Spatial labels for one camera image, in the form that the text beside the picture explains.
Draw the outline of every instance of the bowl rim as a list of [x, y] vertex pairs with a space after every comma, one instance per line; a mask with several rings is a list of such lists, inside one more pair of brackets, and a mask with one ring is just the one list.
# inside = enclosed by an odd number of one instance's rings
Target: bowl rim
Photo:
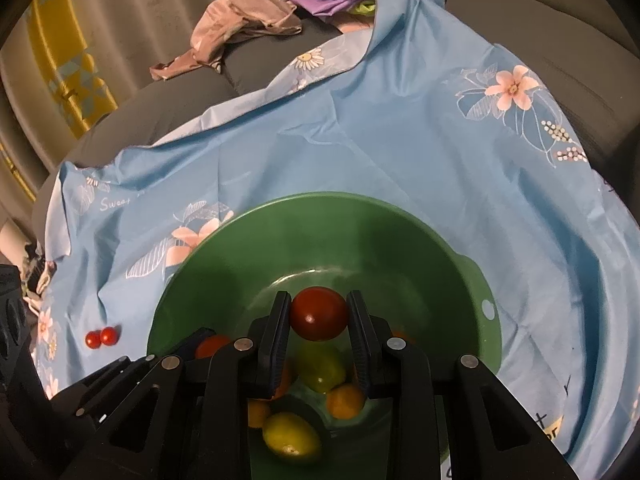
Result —
[[493, 305], [494, 309], [497, 309], [496, 302], [494, 299], [494, 295], [489, 287], [489, 284], [482, 273], [482, 269], [476, 264], [468, 256], [464, 254], [457, 253], [450, 247], [449, 244], [428, 224], [420, 220], [417, 216], [405, 211], [404, 209], [393, 205], [389, 202], [384, 202], [383, 200], [373, 198], [367, 195], [360, 195], [350, 192], [344, 191], [310, 191], [304, 193], [296, 193], [292, 195], [283, 196], [280, 198], [276, 198], [274, 200], [270, 200], [263, 204], [260, 204], [254, 208], [251, 208], [238, 216], [234, 216], [227, 222], [220, 224], [220, 227], [213, 231], [201, 244], [199, 244], [181, 263], [180, 268], [175, 271], [175, 273], [170, 277], [168, 283], [166, 284], [160, 299], [158, 300], [158, 304], [156, 305], [156, 310], [154, 312], [153, 321], [151, 323], [151, 328], [149, 330], [149, 334], [146, 342], [146, 350], [147, 353], [152, 352], [150, 348], [151, 336], [156, 327], [156, 318], [158, 315], [159, 307], [164, 303], [164, 300], [167, 296], [170, 287], [174, 283], [174, 281], [178, 278], [178, 276], [184, 272], [184, 269], [187, 267], [188, 262], [194, 258], [198, 252], [204, 247], [206, 242], [214, 236], [217, 236], [219, 233], [223, 232], [224, 229], [227, 229], [230, 225], [235, 224], [241, 219], [245, 218], [248, 215], [253, 214], [256, 211], [261, 209], [285, 202], [291, 202], [293, 200], [304, 200], [309, 198], [331, 198], [331, 199], [344, 199], [344, 200], [355, 200], [358, 202], [368, 203], [369, 205], [374, 205], [377, 207], [382, 207], [387, 209], [389, 212], [398, 215], [405, 219], [408, 222], [411, 222], [414, 226], [416, 226], [421, 231], [425, 232], [428, 236], [430, 236], [437, 245], [445, 252], [445, 254], [452, 261], [456, 271], [459, 273], [460, 279], [465, 283], [466, 290], [469, 293], [469, 297], [472, 300], [473, 310], [476, 313], [476, 327], [478, 330], [478, 350], [479, 355], [478, 358], [482, 360], [482, 362], [494, 373], [500, 368], [500, 364], [502, 362], [502, 331], [500, 328], [500, 320], [498, 318], [498, 313], [496, 312], [493, 319], [488, 319], [482, 312], [482, 305], [476, 304], [473, 301], [474, 294], [471, 291], [471, 283], [468, 279], [468, 271], [469, 266], [474, 266], [479, 271], [479, 276], [481, 277], [484, 286], [486, 287], [485, 291], [485, 300], [489, 300]]

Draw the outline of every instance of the screw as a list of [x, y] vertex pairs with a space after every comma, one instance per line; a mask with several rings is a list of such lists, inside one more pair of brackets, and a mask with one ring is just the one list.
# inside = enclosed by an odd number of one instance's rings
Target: screw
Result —
[[406, 342], [399, 337], [390, 337], [386, 340], [386, 345], [392, 350], [402, 350], [406, 346]]
[[478, 358], [475, 355], [463, 355], [460, 358], [460, 362], [466, 368], [475, 368], [478, 366]]
[[173, 370], [180, 364], [180, 358], [176, 357], [175, 355], [169, 355], [168, 357], [162, 359], [161, 364], [162, 368], [164, 368], [165, 370]]
[[254, 342], [251, 341], [248, 337], [241, 337], [234, 343], [234, 348], [241, 352], [249, 350], [252, 346], [254, 346]]

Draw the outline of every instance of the tomato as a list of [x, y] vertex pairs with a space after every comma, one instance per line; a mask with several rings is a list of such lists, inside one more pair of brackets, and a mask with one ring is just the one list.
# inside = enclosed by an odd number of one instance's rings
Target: tomato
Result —
[[203, 359], [205, 357], [211, 357], [224, 345], [231, 343], [226, 335], [218, 334], [207, 337], [196, 348], [196, 359]]
[[328, 341], [347, 327], [349, 311], [344, 298], [325, 286], [301, 290], [291, 303], [289, 323], [309, 341]]
[[120, 335], [118, 331], [114, 329], [113, 326], [108, 326], [103, 328], [100, 332], [100, 341], [102, 341], [103, 345], [113, 346], [118, 342]]
[[100, 345], [102, 344], [100, 341], [100, 331], [93, 330], [92, 332], [89, 332], [86, 336], [84, 336], [84, 344], [87, 345], [91, 350], [100, 348]]

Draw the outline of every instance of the white daisy print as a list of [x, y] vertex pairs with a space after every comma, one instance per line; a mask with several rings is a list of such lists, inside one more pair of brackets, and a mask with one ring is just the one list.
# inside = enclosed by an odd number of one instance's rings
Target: white daisy print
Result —
[[53, 325], [53, 319], [51, 319], [51, 308], [44, 310], [38, 316], [38, 343], [44, 341], [49, 342], [49, 329]]
[[44, 393], [49, 400], [58, 393], [58, 380], [54, 379], [52, 374], [49, 374], [49, 383], [44, 387]]
[[320, 47], [317, 47], [296, 56], [290, 64], [295, 65], [298, 70], [313, 70], [320, 65], [324, 65], [324, 57], [322, 57], [321, 54], [322, 50]]

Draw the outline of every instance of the green cloth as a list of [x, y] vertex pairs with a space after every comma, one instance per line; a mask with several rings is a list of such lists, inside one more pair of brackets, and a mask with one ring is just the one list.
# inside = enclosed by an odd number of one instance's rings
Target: green cloth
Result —
[[376, 13], [375, 0], [362, 0], [348, 10], [350, 14], [361, 14], [363, 16], [373, 16]]

